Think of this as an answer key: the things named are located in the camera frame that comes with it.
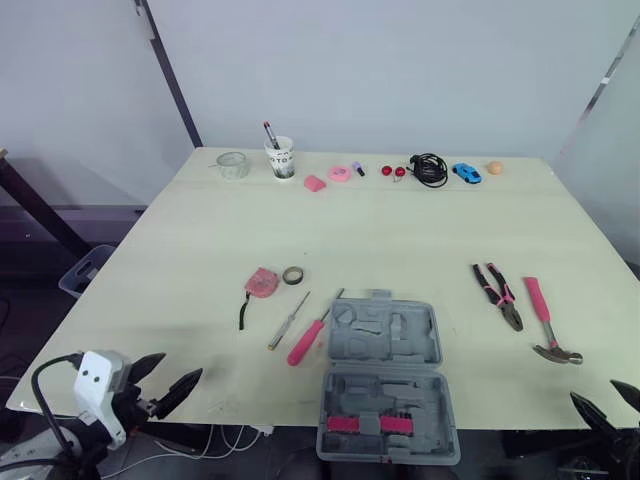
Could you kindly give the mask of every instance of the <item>table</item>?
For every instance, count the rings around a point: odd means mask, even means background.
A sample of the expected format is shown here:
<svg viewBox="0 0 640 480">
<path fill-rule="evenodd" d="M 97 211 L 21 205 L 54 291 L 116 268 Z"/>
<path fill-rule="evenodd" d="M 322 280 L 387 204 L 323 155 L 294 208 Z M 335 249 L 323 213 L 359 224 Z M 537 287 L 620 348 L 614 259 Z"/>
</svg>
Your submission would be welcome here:
<svg viewBox="0 0 640 480">
<path fill-rule="evenodd" d="M 608 383 L 640 385 L 638 282 L 604 235 L 542 160 L 502 158 L 501 176 L 479 185 L 452 176 L 432 190 L 378 172 L 406 165 L 409 155 L 296 152 L 296 175 L 277 180 L 266 155 L 242 150 L 249 176 L 225 181 L 215 158 L 227 148 L 199 148 L 153 201 L 51 337 L 34 365 L 89 349 L 136 359 L 167 357 L 142 383 L 160 396 L 183 373 L 204 374 L 167 420 L 188 423 L 317 425 L 326 337 L 298 367 L 285 358 L 339 287 L 431 303 L 451 390 L 463 429 L 586 428 L 574 390 L 617 427 L 637 426 L 637 413 Z M 332 165 L 360 161 L 366 172 L 311 193 L 308 174 L 326 178 Z M 486 173 L 493 158 L 446 157 Z M 491 305 L 470 265 L 495 262 L 517 298 L 525 325 L 516 333 Z M 281 284 L 252 299 L 243 332 L 243 285 L 258 266 L 282 272 L 299 265 L 299 286 Z M 537 276 L 560 344 L 579 351 L 581 366 L 548 362 L 531 347 L 542 326 L 521 277 Z M 311 296 L 273 352 L 267 344 L 302 295 Z M 37 410 L 28 377 L 8 407 Z M 74 373 L 56 366 L 43 390 L 60 414 L 75 414 Z"/>
</svg>

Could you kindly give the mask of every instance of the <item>white wall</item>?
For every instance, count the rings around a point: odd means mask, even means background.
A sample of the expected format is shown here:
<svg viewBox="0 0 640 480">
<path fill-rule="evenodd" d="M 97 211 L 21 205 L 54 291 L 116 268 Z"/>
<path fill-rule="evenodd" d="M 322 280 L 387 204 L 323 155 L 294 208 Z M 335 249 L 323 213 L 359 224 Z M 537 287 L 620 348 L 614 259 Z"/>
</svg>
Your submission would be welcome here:
<svg viewBox="0 0 640 480">
<path fill-rule="evenodd" d="M 11 164 L 53 205 L 148 204 L 193 147 L 133 1 L 0 0 L 0 25 Z"/>
<path fill-rule="evenodd" d="M 631 41 L 571 143 L 552 164 L 620 255 L 636 264 L 640 264 L 639 36 Z"/>
<path fill-rule="evenodd" d="M 553 158 L 638 0 L 149 0 L 203 142 Z"/>
</svg>

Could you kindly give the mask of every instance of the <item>wooden ball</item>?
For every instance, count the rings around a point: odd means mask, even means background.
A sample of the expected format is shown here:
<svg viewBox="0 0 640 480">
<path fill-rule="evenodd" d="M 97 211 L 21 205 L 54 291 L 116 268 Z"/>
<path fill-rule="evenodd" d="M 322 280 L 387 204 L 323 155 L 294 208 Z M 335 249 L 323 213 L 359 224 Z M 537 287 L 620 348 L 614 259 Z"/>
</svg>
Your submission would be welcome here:
<svg viewBox="0 0 640 480">
<path fill-rule="evenodd" d="M 491 175 L 500 175 L 502 173 L 503 168 L 504 167 L 502 165 L 502 162 L 491 162 L 487 166 L 487 170 L 489 170 L 489 173 Z"/>
</svg>

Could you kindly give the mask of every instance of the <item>hammer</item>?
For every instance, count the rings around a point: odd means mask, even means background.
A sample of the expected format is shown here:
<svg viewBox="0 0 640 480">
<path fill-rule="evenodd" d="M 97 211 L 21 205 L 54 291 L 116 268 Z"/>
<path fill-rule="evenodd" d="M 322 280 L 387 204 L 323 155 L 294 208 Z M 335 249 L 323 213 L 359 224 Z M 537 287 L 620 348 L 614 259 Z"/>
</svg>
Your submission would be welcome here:
<svg viewBox="0 0 640 480">
<path fill-rule="evenodd" d="M 531 301 L 533 302 L 533 308 L 538 314 L 538 318 L 542 322 L 544 333 L 547 335 L 550 347 L 547 349 L 541 347 L 540 345 L 536 345 L 535 347 L 533 347 L 533 350 L 552 362 L 573 363 L 574 365 L 580 365 L 582 363 L 582 355 L 580 355 L 579 353 L 566 352 L 560 348 L 560 345 L 558 345 L 558 341 L 556 340 L 556 337 L 553 334 L 553 330 L 551 329 L 551 314 L 549 313 L 547 303 L 544 301 L 544 297 L 542 296 L 542 291 L 540 290 L 538 279 L 536 277 L 525 277 L 524 283 L 527 286 L 527 290 L 529 290 L 529 295 L 531 296 Z"/>
</svg>

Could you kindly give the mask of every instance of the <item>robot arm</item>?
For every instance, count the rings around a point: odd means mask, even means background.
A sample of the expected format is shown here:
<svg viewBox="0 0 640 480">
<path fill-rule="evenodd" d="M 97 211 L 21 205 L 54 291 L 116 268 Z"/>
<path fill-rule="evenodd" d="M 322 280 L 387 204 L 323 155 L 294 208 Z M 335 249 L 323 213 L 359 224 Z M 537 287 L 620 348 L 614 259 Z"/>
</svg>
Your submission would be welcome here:
<svg viewBox="0 0 640 480">
<path fill-rule="evenodd" d="M 0 457 L 0 480 L 99 479 L 96 465 L 108 449 L 124 445 L 129 434 L 149 418 L 165 418 L 197 385 L 202 369 L 184 375 L 160 400 L 144 400 L 136 385 L 160 361 L 164 353 L 131 362 L 114 351 L 90 351 L 82 355 L 74 383 L 80 408 L 78 417 L 59 422 L 71 446 L 69 461 L 54 431 L 49 429 L 16 445 Z M 46 460 L 55 465 L 24 465 L 18 462 Z"/>
</svg>

